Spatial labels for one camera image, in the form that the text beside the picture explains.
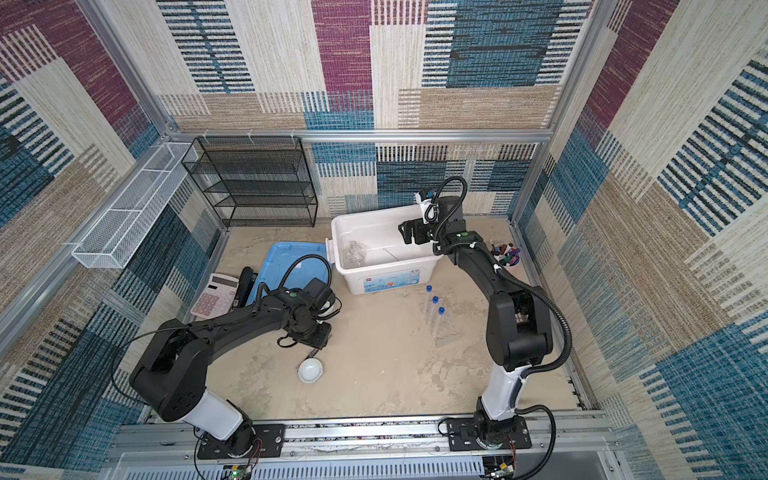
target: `beige floor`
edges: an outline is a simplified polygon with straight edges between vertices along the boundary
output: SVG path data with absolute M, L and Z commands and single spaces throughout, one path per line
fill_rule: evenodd
M 486 243 L 510 240 L 505 219 L 469 217 L 468 228 Z M 314 228 L 233 228 L 219 273 L 239 276 L 244 266 L 258 270 L 277 241 L 323 242 L 330 223 Z M 514 274 L 526 280 L 522 266 Z M 304 384 L 296 368 L 310 348 L 281 349 L 279 332 L 232 350 L 208 369 L 207 385 L 254 419 L 306 419 L 364 415 L 472 412 L 493 365 L 485 346 L 488 302 L 472 279 L 448 259 L 438 262 L 431 284 L 444 295 L 462 338 L 436 348 L 423 326 L 422 286 L 352 295 L 335 272 L 332 288 L 343 301 L 328 346 L 316 358 L 323 376 Z M 547 360 L 554 358 L 554 353 Z M 530 377 L 522 406 L 544 403 L 575 409 L 575 397 L 562 369 Z

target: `blue plastic tray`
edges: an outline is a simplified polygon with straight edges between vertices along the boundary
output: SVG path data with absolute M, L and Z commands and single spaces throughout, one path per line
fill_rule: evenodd
M 324 243 L 277 242 L 272 245 L 270 252 L 266 255 L 264 265 L 259 270 L 256 283 L 250 291 L 248 305 L 256 300 L 256 290 L 259 283 L 266 283 L 270 290 L 276 289 L 291 263 L 308 253 L 316 253 L 328 260 Z M 323 282 L 328 281 L 328 270 L 326 270 L 325 264 L 317 258 L 304 260 L 301 263 L 301 268 L 294 268 L 286 280 L 285 287 L 289 289 L 304 288 L 313 278 L 318 278 Z

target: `calculator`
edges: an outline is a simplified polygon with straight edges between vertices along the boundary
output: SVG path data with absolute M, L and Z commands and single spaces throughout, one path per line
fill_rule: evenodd
M 238 281 L 233 276 L 212 273 L 208 285 L 192 307 L 192 314 L 201 319 L 211 319 L 229 313 Z

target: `white bowl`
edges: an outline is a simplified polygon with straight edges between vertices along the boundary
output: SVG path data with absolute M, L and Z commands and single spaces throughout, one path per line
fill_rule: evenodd
M 323 364 L 318 359 L 306 359 L 299 365 L 299 379 L 304 383 L 316 382 L 323 374 Z

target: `patterned wallpaper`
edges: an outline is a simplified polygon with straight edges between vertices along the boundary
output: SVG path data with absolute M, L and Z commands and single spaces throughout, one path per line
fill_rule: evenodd
M 187 178 L 124 270 L 78 266 L 0 363 L 4 478 L 41 473 L 32 467 L 54 480 L 96 477 L 120 425 L 141 412 L 110 385 L 107 362 L 126 340 L 184 318 L 219 236 Z M 115 373 L 132 395 L 144 340 Z
M 620 0 L 521 219 L 636 478 L 768 472 L 767 41 Z
M 157 138 L 74 0 L 0 0 L 0 310 Z
M 536 144 L 304 144 L 318 218 L 412 204 L 413 194 L 462 175 L 465 214 L 511 212 Z M 450 185 L 446 192 L 458 186 Z
M 0 0 L 0 310 L 158 133 L 73 0 Z M 3 478 L 94 478 L 139 407 L 117 345 L 184 315 L 219 232 L 184 184 L 125 270 L 78 267 L 0 361 Z M 137 361 L 122 360 L 124 385 Z
M 591 0 L 101 0 L 181 129 L 540 128 Z

